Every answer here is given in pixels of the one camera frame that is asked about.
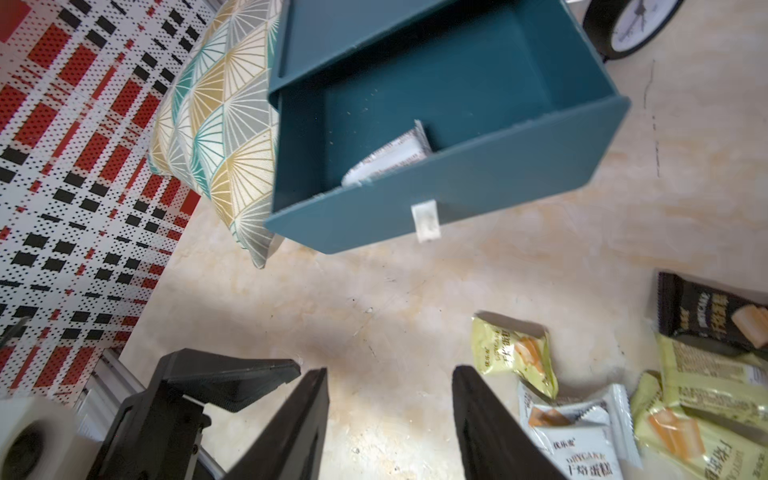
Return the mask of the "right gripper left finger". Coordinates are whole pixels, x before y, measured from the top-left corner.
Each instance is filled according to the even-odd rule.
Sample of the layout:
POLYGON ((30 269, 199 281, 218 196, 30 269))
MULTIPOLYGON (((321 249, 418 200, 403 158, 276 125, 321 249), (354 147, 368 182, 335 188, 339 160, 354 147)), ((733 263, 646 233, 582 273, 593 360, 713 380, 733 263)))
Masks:
POLYGON ((227 479, 317 479, 329 412, 328 372, 306 373, 227 479))

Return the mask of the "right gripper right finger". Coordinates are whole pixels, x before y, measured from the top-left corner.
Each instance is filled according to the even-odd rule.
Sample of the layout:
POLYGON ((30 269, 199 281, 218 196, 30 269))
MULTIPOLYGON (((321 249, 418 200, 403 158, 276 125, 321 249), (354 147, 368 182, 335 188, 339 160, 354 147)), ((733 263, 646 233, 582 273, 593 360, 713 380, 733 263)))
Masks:
POLYGON ((469 365, 452 374, 456 435, 467 479, 562 479, 564 475, 469 365))

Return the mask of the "white cookie packet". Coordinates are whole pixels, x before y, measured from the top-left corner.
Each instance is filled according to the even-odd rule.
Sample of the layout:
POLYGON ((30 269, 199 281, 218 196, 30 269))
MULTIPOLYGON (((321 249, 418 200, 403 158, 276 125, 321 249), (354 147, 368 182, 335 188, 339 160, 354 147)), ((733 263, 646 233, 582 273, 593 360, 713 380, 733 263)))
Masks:
POLYGON ((522 430, 568 479, 622 479, 643 468, 626 388, 610 384, 576 402, 547 402, 518 385, 522 430))
POLYGON ((341 179, 341 185, 346 187, 360 183, 420 162, 431 155, 432 149, 423 124, 415 120, 412 129, 375 150, 348 170, 341 179))

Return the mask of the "teal top drawer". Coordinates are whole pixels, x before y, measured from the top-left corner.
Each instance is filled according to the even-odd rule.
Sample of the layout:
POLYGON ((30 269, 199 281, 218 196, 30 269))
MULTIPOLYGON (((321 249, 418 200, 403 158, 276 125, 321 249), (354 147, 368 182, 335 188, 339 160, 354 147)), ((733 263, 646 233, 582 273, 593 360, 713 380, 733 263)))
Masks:
POLYGON ((587 184, 629 108, 561 1, 449 1, 280 91, 268 230, 325 254, 587 184), (432 155, 344 174, 420 120, 432 155))

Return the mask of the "teal drawer cabinet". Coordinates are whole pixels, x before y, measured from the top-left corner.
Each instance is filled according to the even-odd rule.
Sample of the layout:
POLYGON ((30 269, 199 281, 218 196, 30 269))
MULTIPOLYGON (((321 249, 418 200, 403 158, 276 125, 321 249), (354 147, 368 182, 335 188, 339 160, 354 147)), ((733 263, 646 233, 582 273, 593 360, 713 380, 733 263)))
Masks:
POLYGON ((449 6, 449 1, 285 1, 268 101, 280 91, 358 50, 449 6))

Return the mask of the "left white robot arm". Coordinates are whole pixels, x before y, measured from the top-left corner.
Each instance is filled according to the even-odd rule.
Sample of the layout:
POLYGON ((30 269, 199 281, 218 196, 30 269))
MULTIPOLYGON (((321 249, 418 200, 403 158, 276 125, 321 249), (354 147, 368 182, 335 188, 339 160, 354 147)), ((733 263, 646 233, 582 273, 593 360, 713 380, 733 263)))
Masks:
POLYGON ((163 356, 142 388, 114 354, 76 406, 42 397, 1 403, 4 479, 217 479, 202 451, 215 405, 239 412, 298 378, 293 360, 239 359, 193 349, 163 356))

